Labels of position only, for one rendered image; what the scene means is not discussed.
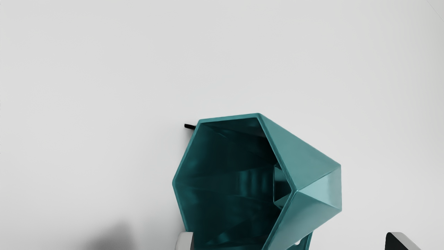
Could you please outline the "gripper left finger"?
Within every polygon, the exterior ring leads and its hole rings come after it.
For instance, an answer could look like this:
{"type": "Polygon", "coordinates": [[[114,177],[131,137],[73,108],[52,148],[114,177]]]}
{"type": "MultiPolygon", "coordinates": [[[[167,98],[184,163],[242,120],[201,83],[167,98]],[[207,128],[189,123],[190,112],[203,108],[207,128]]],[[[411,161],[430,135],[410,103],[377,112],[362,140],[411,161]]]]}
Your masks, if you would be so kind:
{"type": "Polygon", "coordinates": [[[193,232],[181,232],[176,242],[176,250],[195,250],[195,239],[193,232]]]}

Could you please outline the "teal faceted mug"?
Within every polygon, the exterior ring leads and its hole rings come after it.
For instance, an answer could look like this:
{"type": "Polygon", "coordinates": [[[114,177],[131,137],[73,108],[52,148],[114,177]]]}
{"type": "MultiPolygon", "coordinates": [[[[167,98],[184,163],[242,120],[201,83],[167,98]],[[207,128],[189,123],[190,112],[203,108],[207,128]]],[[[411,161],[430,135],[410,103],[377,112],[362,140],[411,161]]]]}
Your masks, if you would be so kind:
{"type": "Polygon", "coordinates": [[[308,250],[341,165],[262,114],[199,120],[173,190],[195,250],[308,250]]]}

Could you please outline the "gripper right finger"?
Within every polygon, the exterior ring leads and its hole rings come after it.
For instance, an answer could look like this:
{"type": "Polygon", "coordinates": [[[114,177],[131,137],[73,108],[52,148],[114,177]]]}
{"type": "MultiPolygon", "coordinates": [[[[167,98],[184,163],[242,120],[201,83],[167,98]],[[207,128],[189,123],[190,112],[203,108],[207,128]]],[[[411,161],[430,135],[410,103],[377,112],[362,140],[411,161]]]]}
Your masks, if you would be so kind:
{"type": "Polygon", "coordinates": [[[388,232],[385,250],[421,250],[409,237],[401,232],[388,232]]]}

